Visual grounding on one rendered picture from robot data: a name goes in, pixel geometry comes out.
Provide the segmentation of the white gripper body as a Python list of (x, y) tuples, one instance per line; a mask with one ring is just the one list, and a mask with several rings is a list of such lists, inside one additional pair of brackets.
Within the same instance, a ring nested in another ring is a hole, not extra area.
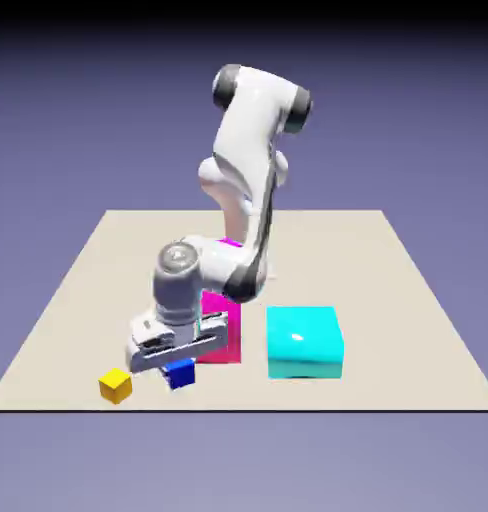
[(147, 311), (130, 324), (127, 366), (132, 373), (140, 373), (177, 360), (197, 359), (224, 343), (220, 335), (224, 326), (222, 313), (203, 315), (192, 324), (168, 326)]

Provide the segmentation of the small blue cube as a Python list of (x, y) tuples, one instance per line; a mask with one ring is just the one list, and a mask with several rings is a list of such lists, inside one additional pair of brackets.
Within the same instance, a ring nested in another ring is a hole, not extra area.
[(195, 360), (187, 358), (165, 365), (169, 370), (166, 379), (171, 390), (179, 389), (195, 383)]

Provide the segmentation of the small yellow cube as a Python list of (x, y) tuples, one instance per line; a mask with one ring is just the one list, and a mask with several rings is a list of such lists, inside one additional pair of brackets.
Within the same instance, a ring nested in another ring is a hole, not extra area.
[(112, 404), (120, 404), (133, 391), (131, 376), (118, 368), (113, 368), (98, 379), (101, 396)]

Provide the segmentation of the large cyan box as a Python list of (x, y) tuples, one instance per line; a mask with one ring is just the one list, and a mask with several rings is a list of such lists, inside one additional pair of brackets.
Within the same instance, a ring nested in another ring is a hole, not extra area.
[(330, 306), (269, 306), (266, 312), (268, 377), (340, 379), (344, 339)]

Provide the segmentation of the large magenta box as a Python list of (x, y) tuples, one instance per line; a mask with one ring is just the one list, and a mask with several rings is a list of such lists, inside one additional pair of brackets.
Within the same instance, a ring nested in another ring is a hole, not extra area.
[(201, 292), (201, 312), (204, 316), (222, 313), (225, 326), (220, 335), (224, 343), (201, 355), (197, 362), (199, 364), (240, 364), (242, 360), (241, 305), (220, 292), (204, 287)]

